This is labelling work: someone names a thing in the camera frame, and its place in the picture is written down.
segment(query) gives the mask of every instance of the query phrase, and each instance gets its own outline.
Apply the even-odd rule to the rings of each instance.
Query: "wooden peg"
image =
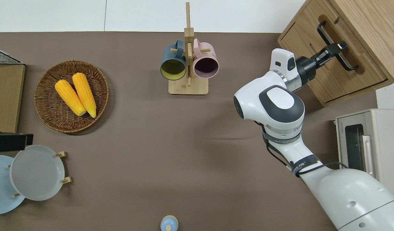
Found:
[[[61,180],[60,181],[60,183],[63,183],[63,184],[65,184],[65,183],[69,183],[69,182],[71,182],[71,177],[65,177],[65,179],[64,180]]]
[[[177,49],[171,48],[170,51],[176,53],[176,52],[177,52]],[[203,53],[203,52],[209,52],[209,51],[211,51],[211,48],[204,48],[204,49],[201,49],[201,50],[200,50],[201,53]]]
[[[188,58],[193,58],[193,48],[191,46],[191,42],[187,43],[187,56]]]
[[[58,152],[55,156],[60,157],[60,158],[65,157],[66,152],[65,151]]]
[[[190,28],[190,3],[185,3],[185,16],[187,21],[187,28]]]

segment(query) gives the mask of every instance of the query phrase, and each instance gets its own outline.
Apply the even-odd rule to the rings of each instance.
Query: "brown table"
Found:
[[[278,35],[196,33],[216,49],[220,70],[206,96],[182,96],[168,93],[159,68],[163,48],[183,33],[0,33],[0,49],[27,64],[18,132],[67,151],[73,178],[51,199],[25,199],[0,215],[0,231],[157,231],[169,214],[183,231],[335,230],[305,184],[266,152],[260,128],[234,108],[234,93],[267,72]],[[33,104],[44,72],[70,59],[95,64],[111,86],[105,114],[74,136],[46,127]],[[326,108],[308,87],[298,95],[304,141],[324,162],[338,159],[329,120],[376,108],[374,93]]]

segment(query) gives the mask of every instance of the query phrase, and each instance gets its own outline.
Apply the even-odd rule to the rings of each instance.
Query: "white backdrop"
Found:
[[[196,32],[281,33],[305,0],[189,0]],[[0,32],[182,32],[186,0],[0,0]]]

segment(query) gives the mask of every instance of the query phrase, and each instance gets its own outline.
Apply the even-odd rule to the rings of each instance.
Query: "pink mug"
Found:
[[[201,52],[203,49],[209,48],[210,51]],[[194,73],[201,78],[211,78],[218,72],[218,61],[214,48],[211,44],[194,39],[194,55],[193,70]]]

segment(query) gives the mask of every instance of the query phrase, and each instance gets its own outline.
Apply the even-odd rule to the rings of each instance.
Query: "yellow corn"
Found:
[[[73,83],[84,108],[87,110],[91,117],[95,118],[96,103],[94,102],[93,93],[91,93],[91,89],[89,83],[87,82],[86,76],[83,73],[74,74]]]
[[[83,104],[81,103],[76,92],[66,80],[59,80],[55,84],[55,89],[64,102],[77,116],[82,116],[84,113],[86,113],[86,110],[84,109]]]

